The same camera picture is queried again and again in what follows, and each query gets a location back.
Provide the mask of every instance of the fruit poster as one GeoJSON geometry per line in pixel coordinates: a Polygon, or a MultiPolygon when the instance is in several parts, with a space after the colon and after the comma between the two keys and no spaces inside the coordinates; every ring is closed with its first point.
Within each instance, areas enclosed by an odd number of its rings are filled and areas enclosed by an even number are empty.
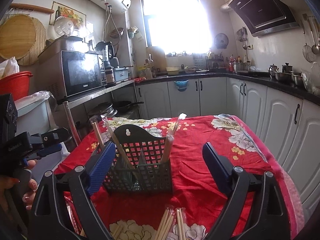
{"type": "Polygon", "coordinates": [[[79,31],[81,28],[86,27],[87,16],[85,14],[55,1],[52,3],[52,10],[54,10],[54,13],[50,15],[49,25],[54,25],[54,21],[58,17],[64,16],[70,18],[75,30],[79,31]]]}

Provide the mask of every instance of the grid basket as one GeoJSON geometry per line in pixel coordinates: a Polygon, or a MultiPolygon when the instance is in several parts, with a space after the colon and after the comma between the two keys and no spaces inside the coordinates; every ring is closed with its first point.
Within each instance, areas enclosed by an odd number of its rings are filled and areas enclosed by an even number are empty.
{"type": "Polygon", "coordinates": [[[114,165],[103,183],[105,189],[109,193],[172,192],[170,160],[160,163],[165,137],[155,137],[133,124],[119,126],[114,133],[135,169],[128,167],[116,149],[114,165]]]}

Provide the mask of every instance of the black range hood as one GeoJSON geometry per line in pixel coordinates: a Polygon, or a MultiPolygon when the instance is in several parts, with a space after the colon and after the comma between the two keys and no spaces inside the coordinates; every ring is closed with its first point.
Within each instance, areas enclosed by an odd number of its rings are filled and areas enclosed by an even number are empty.
{"type": "Polygon", "coordinates": [[[233,0],[229,6],[253,37],[299,27],[289,7],[280,0],[233,0]]]}

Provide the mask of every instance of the finger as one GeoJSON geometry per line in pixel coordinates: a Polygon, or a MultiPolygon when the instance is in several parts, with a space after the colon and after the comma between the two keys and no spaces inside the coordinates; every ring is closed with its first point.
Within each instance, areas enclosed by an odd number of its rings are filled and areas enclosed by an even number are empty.
{"type": "Polygon", "coordinates": [[[19,183],[19,180],[16,178],[10,178],[0,175],[0,189],[12,188],[17,183],[19,183]]]}
{"type": "Polygon", "coordinates": [[[32,205],[36,193],[34,191],[27,192],[23,195],[22,201],[27,205],[32,205]]]}
{"type": "Polygon", "coordinates": [[[38,161],[38,160],[28,161],[27,169],[31,170],[34,166],[36,166],[37,161],[38,161]]]}
{"type": "Polygon", "coordinates": [[[38,184],[34,179],[31,179],[28,185],[29,185],[29,188],[31,188],[32,190],[36,190],[38,188],[38,184]]]}

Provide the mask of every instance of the red tablecloth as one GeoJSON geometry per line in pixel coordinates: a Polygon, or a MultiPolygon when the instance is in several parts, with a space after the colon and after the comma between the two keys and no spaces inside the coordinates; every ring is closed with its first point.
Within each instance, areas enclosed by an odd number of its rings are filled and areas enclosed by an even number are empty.
{"type": "MultiPolygon", "coordinates": [[[[136,124],[151,134],[161,137],[166,135],[169,127],[174,126],[176,120],[176,118],[152,120],[114,118],[109,122],[113,128],[127,123],[136,124]]],[[[263,174],[265,171],[272,171],[275,174],[278,182],[281,182],[280,187],[290,217],[292,237],[297,234],[295,210],[284,183],[283,171],[274,158],[269,156],[273,158],[273,166],[271,166],[264,152],[261,152],[261,147],[259,148],[246,132],[249,130],[246,125],[239,119],[236,121],[235,118],[227,115],[186,118],[180,124],[170,156],[173,195],[109,195],[105,189],[100,188],[100,191],[92,196],[102,221],[110,227],[111,231],[115,230],[115,223],[124,223],[121,240],[131,239],[131,233],[134,239],[150,240],[154,235],[154,229],[159,225],[165,205],[171,204],[174,207],[186,208],[189,226],[186,229],[187,235],[191,239],[201,240],[209,232],[227,200],[226,196],[218,190],[202,158],[203,144],[210,142],[218,154],[228,157],[233,165],[241,166],[247,172],[263,174]]],[[[103,132],[103,139],[107,141],[110,138],[109,133],[103,127],[103,122],[99,125],[103,132]]],[[[84,165],[96,146],[97,139],[92,132],[59,165],[55,173],[68,172],[77,165],[84,165]]],[[[253,194],[249,193],[234,235],[243,231],[252,200],[253,194]]],[[[172,240],[177,240],[175,228],[170,236],[172,240]]]]}

